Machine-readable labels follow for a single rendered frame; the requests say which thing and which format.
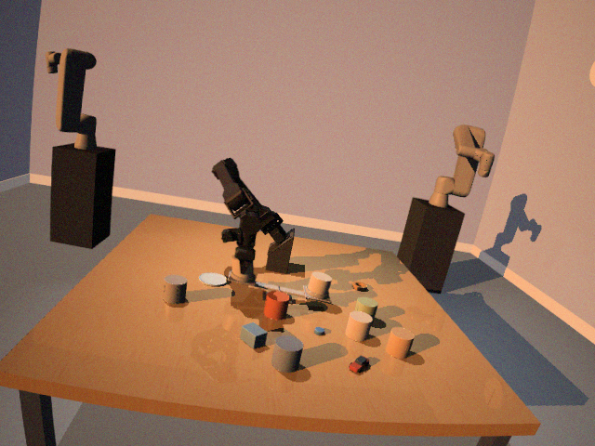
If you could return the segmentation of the red toy car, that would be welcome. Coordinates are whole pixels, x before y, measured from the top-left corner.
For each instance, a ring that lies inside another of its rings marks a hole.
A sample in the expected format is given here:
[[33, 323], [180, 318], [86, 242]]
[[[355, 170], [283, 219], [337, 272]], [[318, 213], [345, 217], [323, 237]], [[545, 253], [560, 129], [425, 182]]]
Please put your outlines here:
[[351, 370], [353, 370], [355, 373], [359, 374], [361, 372], [362, 368], [364, 366], [367, 367], [368, 364], [369, 364], [369, 359], [367, 359], [365, 356], [361, 355], [355, 360], [355, 362], [350, 363], [349, 368]]

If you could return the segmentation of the small orange ring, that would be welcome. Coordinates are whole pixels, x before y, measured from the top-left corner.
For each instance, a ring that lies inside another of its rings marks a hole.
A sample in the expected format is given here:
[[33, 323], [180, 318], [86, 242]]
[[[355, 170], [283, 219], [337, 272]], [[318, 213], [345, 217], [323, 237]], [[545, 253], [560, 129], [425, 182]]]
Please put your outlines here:
[[357, 290], [357, 291], [366, 291], [367, 289], [367, 285], [363, 282], [352, 282], [352, 286], [353, 289]]

